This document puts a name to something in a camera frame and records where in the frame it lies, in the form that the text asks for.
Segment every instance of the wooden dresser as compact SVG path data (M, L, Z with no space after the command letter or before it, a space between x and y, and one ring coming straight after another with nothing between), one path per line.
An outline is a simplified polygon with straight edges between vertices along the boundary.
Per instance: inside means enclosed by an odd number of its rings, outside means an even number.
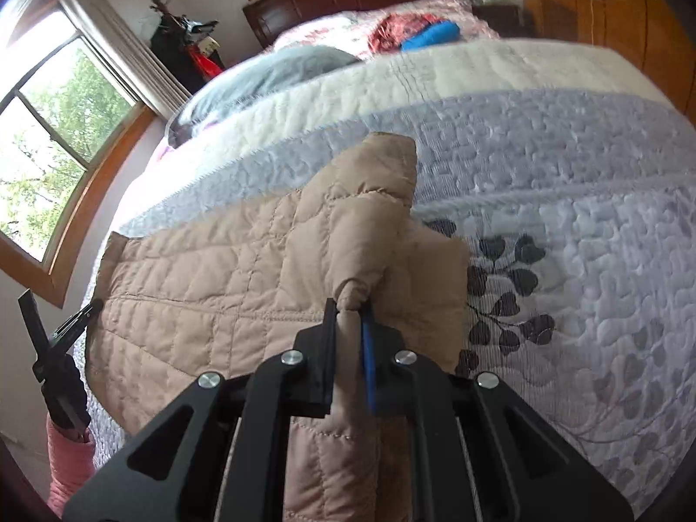
M664 0L523 0L538 37L615 50L696 125L696 46Z
M523 0L535 33L556 39L604 45L604 0Z

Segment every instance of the pillow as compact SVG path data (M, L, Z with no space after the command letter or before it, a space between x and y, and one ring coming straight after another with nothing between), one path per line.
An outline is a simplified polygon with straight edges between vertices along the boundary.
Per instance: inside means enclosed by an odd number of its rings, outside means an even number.
M254 57L196 92L167 124L168 143L178 147L259 99L356 62L353 55L331 47L287 48Z
M342 11L282 33L273 45L278 50L302 45L326 45L366 60L375 56L368 40L377 25L390 13L431 13L459 26L462 40L500 39L498 33L471 13L468 0L417 0L374 11Z
M416 50L431 45L452 43L459 38L459 26L451 21L443 21L426 27L423 31L401 43L402 50Z

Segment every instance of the window curtain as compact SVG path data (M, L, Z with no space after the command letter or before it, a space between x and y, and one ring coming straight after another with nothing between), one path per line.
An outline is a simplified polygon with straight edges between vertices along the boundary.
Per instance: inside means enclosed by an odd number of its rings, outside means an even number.
M133 92L168 120L191 97L107 0L58 0L65 14Z

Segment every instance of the jacket sleeve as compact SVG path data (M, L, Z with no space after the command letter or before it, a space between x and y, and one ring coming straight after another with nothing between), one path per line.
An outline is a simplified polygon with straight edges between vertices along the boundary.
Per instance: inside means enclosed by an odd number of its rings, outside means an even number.
M46 421L46 432L51 465L48 506L60 518L67 499L94 474L95 442L89 431L86 442L69 440L58 431L50 417Z

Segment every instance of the bed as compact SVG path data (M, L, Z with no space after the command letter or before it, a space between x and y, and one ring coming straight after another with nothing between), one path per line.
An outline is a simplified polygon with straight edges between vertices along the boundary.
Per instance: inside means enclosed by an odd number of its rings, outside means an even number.
M327 13L407 1L258 0L245 12L270 45ZM616 53L478 40L349 65L153 163L112 228L140 236L301 186L369 131L415 138L413 215L471 247L457 373L497 372L636 516L678 519L694 480L692 453L682 460L696 436L696 132ZM103 463L125 436L91 398L90 411Z

